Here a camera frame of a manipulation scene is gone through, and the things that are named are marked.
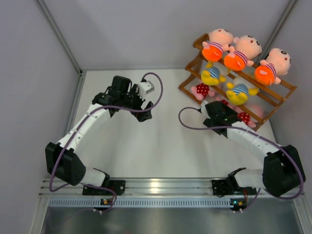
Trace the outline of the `pink pig doll facing up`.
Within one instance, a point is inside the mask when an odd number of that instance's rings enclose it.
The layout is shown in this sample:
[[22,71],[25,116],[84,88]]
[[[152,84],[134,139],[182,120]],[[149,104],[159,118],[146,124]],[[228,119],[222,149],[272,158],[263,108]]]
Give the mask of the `pink pig doll facing up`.
[[206,84],[200,83],[191,87],[191,93],[199,101],[202,101],[206,96],[213,97],[215,92]]

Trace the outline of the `large boy doll orange shorts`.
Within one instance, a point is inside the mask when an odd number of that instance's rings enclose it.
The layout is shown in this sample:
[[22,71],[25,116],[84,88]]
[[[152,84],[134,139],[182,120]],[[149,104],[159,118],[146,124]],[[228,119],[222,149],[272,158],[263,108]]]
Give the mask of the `large boy doll orange shorts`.
[[208,36],[209,41],[202,42],[202,54],[207,61],[218,62],[222,58],[223,53],[229,50],[234,36],[222,28],[209,32]]

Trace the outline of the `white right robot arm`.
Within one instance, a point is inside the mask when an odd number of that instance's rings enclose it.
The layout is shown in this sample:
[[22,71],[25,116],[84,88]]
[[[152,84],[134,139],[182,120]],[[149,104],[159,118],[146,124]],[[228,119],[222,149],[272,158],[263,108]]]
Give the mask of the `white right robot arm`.
[[233,172],[233,178],[227,182],[232,193],[255,187],[282,198],[296,187],[300,193],[303,191],[305,175],[295,147],[281,146],[260,136],[221,101],[204,101],[199,110],[206,118],[203,122],[206,127],[244,147],[262,163],[262,169],[243,168]]

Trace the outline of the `boy doll orange shorts front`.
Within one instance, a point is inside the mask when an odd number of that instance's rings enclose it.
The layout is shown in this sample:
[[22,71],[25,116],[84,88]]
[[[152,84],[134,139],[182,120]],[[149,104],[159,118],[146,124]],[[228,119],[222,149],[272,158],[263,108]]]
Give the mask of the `boy doll orange shorts front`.
[[280,77],[288,73],[291,66],[290,55],[279,48],[273,48],[266,59],[260,61],[260,65],[254,72],[255,80],[265,86],[279,84]]

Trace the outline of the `pink pig doll front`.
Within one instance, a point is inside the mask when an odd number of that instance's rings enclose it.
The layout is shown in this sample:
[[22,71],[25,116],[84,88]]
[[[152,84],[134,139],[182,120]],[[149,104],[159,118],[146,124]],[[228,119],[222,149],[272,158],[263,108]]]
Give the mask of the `pink pig doll front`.
[[224,98],[224,97],[216,96],[216,97],[215,97],[215,100],[216,100],[216,101],[221,101],[222,103],[224,103],[225,105],[227,105],[227,106],[230,107],[231,109],[235,110],[237,113],[241,113],[241,112],[242,112],[242,110],[241,110],[239,107],[233,105],[232,103],[230,103],[230,102],[229,102],[226,98]]

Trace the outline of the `yellow doll blue striped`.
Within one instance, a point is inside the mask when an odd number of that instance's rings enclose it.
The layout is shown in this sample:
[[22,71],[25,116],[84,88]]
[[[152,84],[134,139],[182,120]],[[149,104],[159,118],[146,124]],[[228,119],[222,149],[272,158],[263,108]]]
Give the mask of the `yellow doll blue striped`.
[[255,96],[259,88],[242,77],[236,77],[233,82],[227,83],[226,96],[233,105],[243,105],[249,96]]
[[219,62],[208,62],[201,72],[201,80],[209,86],[217,86],[226,81],[230,70]]

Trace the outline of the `pink pig doll back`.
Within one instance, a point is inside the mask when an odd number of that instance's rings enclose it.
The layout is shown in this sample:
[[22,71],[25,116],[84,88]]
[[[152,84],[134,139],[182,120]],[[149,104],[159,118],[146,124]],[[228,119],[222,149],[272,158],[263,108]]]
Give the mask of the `pink pig doll back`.
[[[256,114],[257,116],[259,116],[260,118],[263,118],[264,116],[264,109],[257,104],[251,104],[248,105],[247,108],[252,111],[254,114]],[[248,113],[246,113],[245,111],[243,111],[241,108],[237,107],[235,108],[235,111],[238,113],[238,117],[246,124],[248,125],[250,128],[255,128],[256,124],[258,123],[258,121],[251,117]]]

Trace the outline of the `yellow doll blue striped front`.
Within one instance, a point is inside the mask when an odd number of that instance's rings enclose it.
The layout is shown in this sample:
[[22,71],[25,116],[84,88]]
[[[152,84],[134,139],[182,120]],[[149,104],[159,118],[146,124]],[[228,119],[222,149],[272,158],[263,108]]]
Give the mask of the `yellow doll blue striped front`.
[[230,70],[219,62],[208,62],[201,72],[201,80],[209,86],[217,86],[226,81]]

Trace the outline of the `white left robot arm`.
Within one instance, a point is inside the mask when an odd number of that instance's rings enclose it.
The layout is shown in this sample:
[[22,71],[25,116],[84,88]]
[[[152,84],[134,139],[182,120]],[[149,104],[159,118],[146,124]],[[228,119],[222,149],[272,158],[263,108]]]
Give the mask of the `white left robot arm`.
[[100,195],[108,193],[109,175],[85,166],[80,155],[87,141],[119,110],[129,111],[139,122],[151,119],[154,104],[150,101],[146,108],[142,105],[154,89],[153,83],[145,78],[133,84],[129,78],[114,76],[106,91],[95,95],[80,121],[57,143],[46,146],[46,165],[51,178],[61,179],[66,185],[92,185]]

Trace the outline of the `pink pig doll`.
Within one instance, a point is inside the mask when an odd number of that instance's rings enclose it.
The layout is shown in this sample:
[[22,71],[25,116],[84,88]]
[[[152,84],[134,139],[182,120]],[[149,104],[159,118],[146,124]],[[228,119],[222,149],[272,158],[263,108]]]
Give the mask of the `pink pig doll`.
[[[264,116],[264,109],[257,104],[251,104],[248,105],[247,108],[252,111],[254,114],[256,114],[257,116],[259,116],[260,118],[263,118]],[[248,113],[246,113],[245,111],[243,111],[241,108],[237,107],[235,108],[235,111],[238,113],[238,117],[246,124],[248,125],[250,128],[255,128],[256,124],[258,123],[258,121],[251,117]]]
[[241,113],[241,112],[242,112],[242,110],[241,110],[239,107],[233,105],[232,103],[230,103],[230,102],[229,102],[226,98],[224,98],[224,97],[216,96],[216,97],[215,97],[215,100],[216,100],[216,101],[221,101],[222,103],[224,103],[225,105],[227,105],[227,106],[230,107],[231,109],[235,110],[237,113]]

